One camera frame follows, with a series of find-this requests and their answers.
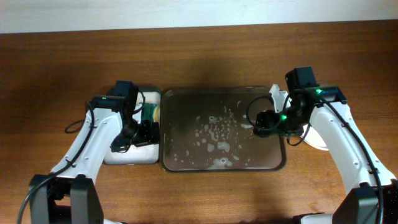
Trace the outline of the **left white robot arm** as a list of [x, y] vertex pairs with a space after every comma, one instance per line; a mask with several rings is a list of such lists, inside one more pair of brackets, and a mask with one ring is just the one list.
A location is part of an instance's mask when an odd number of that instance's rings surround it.
[[159, 123], [143, 116], [159, 115], [160, 101], [155, 91], [94, 97], [64, 157], [49, 174], [31, 179], [17, 222], [29, 208], [32, 223], [109, 223], [95, 189], [100, 167], [159, 160]]

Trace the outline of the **yellow green sponge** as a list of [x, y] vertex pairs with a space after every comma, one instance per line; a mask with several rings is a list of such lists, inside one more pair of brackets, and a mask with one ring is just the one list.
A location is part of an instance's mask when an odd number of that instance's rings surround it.
[[160, 106], [152, 103], [145, 103], [142, 109], [142, 120], [149, 120], [156, 123], [160, 121]]

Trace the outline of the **pink white plate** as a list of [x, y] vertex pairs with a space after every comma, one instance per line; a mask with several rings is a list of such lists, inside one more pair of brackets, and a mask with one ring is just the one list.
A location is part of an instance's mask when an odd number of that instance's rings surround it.
[[328, 148], [324, 142], [324, 140], [322, 139], [322, 137], [315, 131], [315, 129], [311, 126], [308, 130], [308, 133], [306, 136], [304, 136], [304, 134], [302, 135], [302, 138], [304, 138], [304, 141], [318, 149], [318, 150], [322, 150], [322, 151], [328, 151]]

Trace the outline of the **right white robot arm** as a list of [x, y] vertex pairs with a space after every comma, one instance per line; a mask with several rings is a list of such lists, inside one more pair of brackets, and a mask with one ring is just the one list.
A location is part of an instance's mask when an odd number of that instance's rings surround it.
[[346, 197], [333, 213], [297, 215], [294, 223], [397, 223], [397, 178], [375, 155], [337, 86], [282, 91], [265, 96], [273, 109], [252, 123], [261, 138], [306, 136], [314, 129], [336, 164]]

